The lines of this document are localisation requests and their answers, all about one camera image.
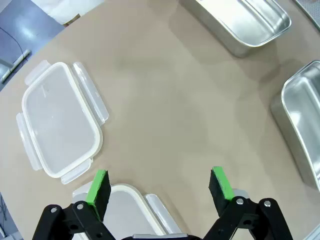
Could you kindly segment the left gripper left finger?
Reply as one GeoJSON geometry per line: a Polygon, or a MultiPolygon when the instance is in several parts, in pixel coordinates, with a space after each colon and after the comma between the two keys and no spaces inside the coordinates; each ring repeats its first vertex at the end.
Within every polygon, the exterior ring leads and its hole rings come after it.
{"type": "Polygon", "coordinates": [[[111,195],[109,175],[98,170],[85,200],[62,208],[47,205],[40,216],[34,240],[71,240],[75,234],[85,234],[89,240],[113,240],[115,237],[103,223],[111,195]]]}

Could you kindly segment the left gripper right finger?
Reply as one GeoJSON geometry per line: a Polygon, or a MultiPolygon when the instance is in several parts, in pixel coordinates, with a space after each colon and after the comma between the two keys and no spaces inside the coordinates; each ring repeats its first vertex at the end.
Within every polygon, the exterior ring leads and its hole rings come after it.
{"type": "Polygon", "coordinates": [[[218,219],[205,240],[231,240],[238,229],[246,229],[254,240],[291,240],[284,215],[273,198],[258,203],[250,198],[236,196],[221,166],[210,171],[208,186],[218,219]]]}

